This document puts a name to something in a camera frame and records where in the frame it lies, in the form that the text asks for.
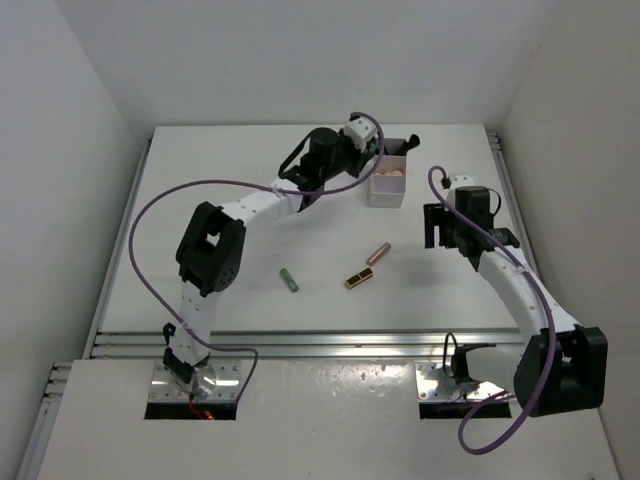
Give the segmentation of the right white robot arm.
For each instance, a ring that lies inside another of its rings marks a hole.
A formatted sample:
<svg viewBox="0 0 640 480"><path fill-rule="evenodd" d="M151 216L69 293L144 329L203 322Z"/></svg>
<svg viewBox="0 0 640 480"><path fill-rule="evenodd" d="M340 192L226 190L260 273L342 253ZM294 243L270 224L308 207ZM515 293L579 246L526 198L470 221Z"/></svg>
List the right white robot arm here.
<svg viewBox="0 0 640 480"><path fill-rule="evenodd" d="M489 343L462 344L450 374L459 384L489 381L513 392L530 414L547 416L601 406L608 342L584 327L550 295L526 262L515 235L494 225L489 188L466 176L446 182L444 204L423 207L425 245L457 250L493 288L526 344L521 356Z"/></svg>

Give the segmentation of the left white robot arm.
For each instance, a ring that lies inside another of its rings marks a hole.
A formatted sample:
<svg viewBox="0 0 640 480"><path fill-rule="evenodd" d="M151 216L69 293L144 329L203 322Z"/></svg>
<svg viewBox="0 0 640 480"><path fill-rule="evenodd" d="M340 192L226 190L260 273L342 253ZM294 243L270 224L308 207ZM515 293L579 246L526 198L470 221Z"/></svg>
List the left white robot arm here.
<svg viewBox="0 0 640 480"><path fill-rule="evenodd" d="M209 340L221 293L239 274L246 235L307 209L334 177L346 172L358 178L379 153L378 143L378 128L363 117L338 131L316 128L286 157L265 190L220 206L203 202L196 207L176 252L181 321L163 328L163 362L179 381L190 384L210 355L202 343Z"/></svg>

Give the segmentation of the black gold lipstick case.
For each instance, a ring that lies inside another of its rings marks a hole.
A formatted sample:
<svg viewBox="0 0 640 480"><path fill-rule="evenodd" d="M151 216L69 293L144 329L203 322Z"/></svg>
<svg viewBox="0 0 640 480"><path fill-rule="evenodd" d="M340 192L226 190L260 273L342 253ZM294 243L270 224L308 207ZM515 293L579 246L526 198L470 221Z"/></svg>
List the black gold lipstick case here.
<svg viewBox="0 0 640 480"><path fill-rule="evenodd" d="M374 276L374 272L371 268L365 268L364 270L352 275L345 280L345 287L351 290L362 283L370 280Z"/></svg>

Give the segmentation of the rose gold lipstick tube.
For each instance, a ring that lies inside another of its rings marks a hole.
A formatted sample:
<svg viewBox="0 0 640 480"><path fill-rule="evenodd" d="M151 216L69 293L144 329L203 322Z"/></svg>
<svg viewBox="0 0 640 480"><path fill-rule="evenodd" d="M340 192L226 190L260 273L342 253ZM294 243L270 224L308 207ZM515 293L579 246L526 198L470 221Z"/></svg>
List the rose gold lipstick tube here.
<svg viewBox="0 0 640 480"><path fill-rule="evenodd" d="M383 258L391 249L391 244L389 242L383 243L380 247L378 247L366 260L366 264L368 266L375 265L381 258Z"/></svg>

